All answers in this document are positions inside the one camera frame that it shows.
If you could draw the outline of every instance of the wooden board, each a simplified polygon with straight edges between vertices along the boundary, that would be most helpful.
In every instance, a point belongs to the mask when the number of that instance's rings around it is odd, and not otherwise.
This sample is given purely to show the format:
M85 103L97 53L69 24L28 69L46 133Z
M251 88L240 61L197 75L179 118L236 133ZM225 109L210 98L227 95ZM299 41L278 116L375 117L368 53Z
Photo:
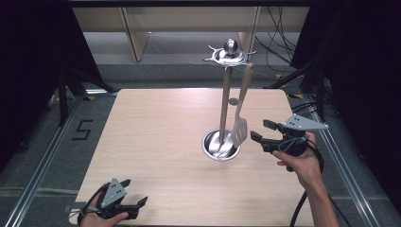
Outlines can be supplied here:
M230 97L238 94L231 89ZM221 97L221 89L120 91L76 202L115 177L131 179L122 204L148 196L138 218L124 224L288 226L304 192L295 173L250 135L233 160L214 161L202 151L203 136L218 129ZM291 115L281 90L250 89L241 112L249 131L272 139L282 135L264 128L263 119L284 122ZM229 106L226 129L234 119ZM307 201L297 225L313 225Z

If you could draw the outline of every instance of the gray carpet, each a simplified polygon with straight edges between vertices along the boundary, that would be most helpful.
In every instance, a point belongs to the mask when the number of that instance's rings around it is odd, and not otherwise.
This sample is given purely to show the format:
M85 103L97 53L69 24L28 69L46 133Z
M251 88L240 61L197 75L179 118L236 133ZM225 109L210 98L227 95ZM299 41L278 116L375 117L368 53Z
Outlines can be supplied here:
M99 65L98 67L105 82L115 88L222 86L222 68L213 65ZM281 66L280 69L290 70L290 67ZM258 75L259 72L263 72L265 76ZM256 65L255 73L251 84L253 88L272 85L276 81L275 75L279 74L278 71L271 70L266 65ZM233 72L232 87L239 87L241 76L241 71L235 70ZM288 94L299 94L300 81L301 79L295 79L282 89ZM85 84L85 86L94 87L92 84ZM70 214L65 210L68 211L68 208L73 206L114 101L115 96L95 96L94 100L80 102L21 226L71 226L67 220ZM305 103L305 100L301 98L289 98L288 101L292 107ZM401 218L373 177L370 169L359 158L357 147L343 125L340 116L335 109L331 108L334 107L325 105L325 118L330 126L330 131L381 225L399 226ZM304 110L299 114L310 117L309 110ZM1 173L0 223L5 222L9 211L11 211L21 195L22 189L28 184L36 166L41 161L47 145L58 127L59 118L59 105L55 103L49 111L44 112L34 131L27 138L29 149L16 153L5 171ZM92 120L92 122L82 124L84 129L91 130L91 132L86 140L74 140L74 138L85 136L85 132L77 131L82 120ZM319 136L318 144L325 160L323 176L330 195L352 226L364 226L364 222L327 148L323 145L322 138ZM341 217L339 220L341 226L346 226Z

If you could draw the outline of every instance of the spatula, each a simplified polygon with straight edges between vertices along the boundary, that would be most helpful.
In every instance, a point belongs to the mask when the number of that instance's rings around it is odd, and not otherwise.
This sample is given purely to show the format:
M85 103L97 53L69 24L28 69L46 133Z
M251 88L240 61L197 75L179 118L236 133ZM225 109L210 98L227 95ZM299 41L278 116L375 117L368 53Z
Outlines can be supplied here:
M235 148L238 148L248 136L247 120L239 116L241 112L242 103L244 102L245 95L247 94L248 87L251 83L253 75L253 64L249 63L245 68L244 77L242 78L241 89L239 90L238 104L235 111L235 123L231 131L231 137Z

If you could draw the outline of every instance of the gray floor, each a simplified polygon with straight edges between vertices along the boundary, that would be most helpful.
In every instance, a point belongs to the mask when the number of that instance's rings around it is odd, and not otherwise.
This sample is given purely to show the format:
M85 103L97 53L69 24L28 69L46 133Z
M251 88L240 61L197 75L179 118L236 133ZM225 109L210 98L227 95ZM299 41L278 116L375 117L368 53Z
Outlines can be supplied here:
M134 62L125 34L86 33L85 37L102 77L116 88L221 87L222 68L202 60L211 56L212 52L207 45L218 48L229 38L238 40L235 33L152 33L143 59ZM257 37L265 44L269 43L267 34L257 34ZM286 37L296 44L298 34L289 33ZM260 44L255 43L254 47L257 52L252 57L255 65L255 76L251 85L253 88L268 86L275 82L277 75L289 74L282 71L293 71L287 63L275 56L266 56L266 51ZM271 48L281 55L287 53L278 45ZM238 67L234 71L233 87L240 84L241 70L242 67ZM301 80L302 77L295 79L282 89L289 95L298 95L300 93L298 85ZM115 96L95 96L93 100L82 101L77 99L76 97L69 100L70 107L76 109L71 110L71 118L66 125L60 145L56 147L43 177L38 181L39 185L34 191L33 200L27 203L28 209L23 213L24 218L20 226L71 226L67 220L71 215L69 210L74 206L75 197L91 162ZM306 102L303 98L289 98L288 101L292 107ZM0 175L0 223L6 222L16 202L23 196L24 189L30 185L35 170L46 155L54 135L60 129L58 105L56 101L48 111L44 112L26 139L28 150L16 153ZM298 114L313 116L309 109ZM335 107L325 105L325 118L340 156L345 160L357 183L357 188L354 189L360 190L362 197L367 200L378 225L369 224L363 211L358 210L357 201L345 183L339 166L334 162L332 151L318 135L318 144L326 162L324 180L341 212L352 226L399 226L401 218L366 163L359 158L357 147ZM74 140L83 136L77 128L82 120L88 119L92 120L92 123L85 123L87 127L85 129L91 130L88 139ZM341 217L339 220L341 226L346 226Z

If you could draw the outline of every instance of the knob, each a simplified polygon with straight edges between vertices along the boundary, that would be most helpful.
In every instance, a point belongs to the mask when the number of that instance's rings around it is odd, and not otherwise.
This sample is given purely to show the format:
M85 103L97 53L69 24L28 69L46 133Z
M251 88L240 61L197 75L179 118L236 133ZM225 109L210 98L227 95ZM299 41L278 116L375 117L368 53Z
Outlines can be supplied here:
M236 43L236 41L232 39L228 40L224 45L224 50L227 53L227 55L234 55L237 49L238 49L238 44Z

